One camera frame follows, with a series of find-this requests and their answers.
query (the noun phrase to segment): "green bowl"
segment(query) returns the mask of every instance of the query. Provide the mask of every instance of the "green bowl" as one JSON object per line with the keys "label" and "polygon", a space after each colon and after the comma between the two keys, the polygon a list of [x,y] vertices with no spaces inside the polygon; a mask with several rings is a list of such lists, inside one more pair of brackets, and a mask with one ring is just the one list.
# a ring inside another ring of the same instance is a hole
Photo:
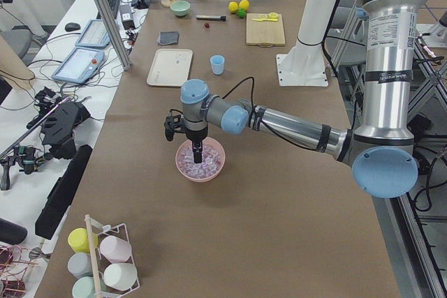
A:
{"label": "green bowl", "polygon": [[185,0],[179,0],[170,5],[170,9],[178,17],[184,17],[188,14],[191,4]]}

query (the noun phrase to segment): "computer mouse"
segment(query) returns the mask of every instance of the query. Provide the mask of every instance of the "computer mouse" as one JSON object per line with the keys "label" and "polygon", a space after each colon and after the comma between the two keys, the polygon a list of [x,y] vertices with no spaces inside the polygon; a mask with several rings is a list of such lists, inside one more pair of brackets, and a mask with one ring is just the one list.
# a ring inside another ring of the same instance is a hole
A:
{"label": "computer mouse", "polygon": [[69,22],[65,25],[65,31],[77,31],[78,29],[81,29],[81,25],[76,22]]}

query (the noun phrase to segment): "wooden cutting board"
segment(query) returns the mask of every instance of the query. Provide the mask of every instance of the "wooden cutting board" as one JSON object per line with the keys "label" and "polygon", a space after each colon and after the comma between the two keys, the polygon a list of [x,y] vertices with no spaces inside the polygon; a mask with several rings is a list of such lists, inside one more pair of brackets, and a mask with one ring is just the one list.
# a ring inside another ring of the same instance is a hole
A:
{"label": "wooden cutting board", "polygon": [[282,15],[278,21],[253,21],[259,18],[260,13],[247,13],[247,45],[259,45],[260,47],[272,47],[274,45],[286,45]]}

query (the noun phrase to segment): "bowl of ice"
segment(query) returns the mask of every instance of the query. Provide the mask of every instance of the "bowl of ice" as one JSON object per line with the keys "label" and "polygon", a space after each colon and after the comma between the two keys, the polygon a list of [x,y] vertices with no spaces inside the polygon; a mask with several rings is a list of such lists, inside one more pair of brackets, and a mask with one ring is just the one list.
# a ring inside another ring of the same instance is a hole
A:
{"label": "bowl of ice", "polygon": [[220,173],[224,163],[224,148],[211,137],[203,140],[202,163],[194,163],[190,140],[183,142],[175,154],[177,169],[191,181],[210,181]]}

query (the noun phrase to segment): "pink bowl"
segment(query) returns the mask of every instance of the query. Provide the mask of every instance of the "pink bowl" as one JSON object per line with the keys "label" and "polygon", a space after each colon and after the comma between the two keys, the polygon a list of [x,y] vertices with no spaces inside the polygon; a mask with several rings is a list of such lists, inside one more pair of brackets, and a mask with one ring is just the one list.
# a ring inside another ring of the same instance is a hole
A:
{"label": "pink bowl", "polygon": [[182,175],[184,175],[190,181],[197,181],[197,182],[210,181],[211,179],[215,178],[220,173],[220,171],[222,170],[222,167],[224,166],[224,163],[225,163],[225,151],[224,151],[224,148],[215,139],[213,139],[211,137],[205,138],[203,140],[203,153],[204,153],[203,154],[203,162],[205,162],[205,159],[206,159],[205,152],[206,152],[206,148],[207,147],[211,147],[211,148],[215,149],[218,152],[218,155],[220,157],[220,166],[218,166],[217,171],[214,174],[212,174],[211,176],[208,176],[208,177],[203,177],[203,178],[190,177],[186,172],[182,171],[182,162],[181,162],[181,160],[182,160],[182,150],[190,148],[191,155],[192,155],[191,141],[187,140],[187,141],[183,142],[183,144],[179,147],[179,149],[177,149],[177,153],[175,154],[175,165],[177,166],[177,169],[180,171],[180,173]]}

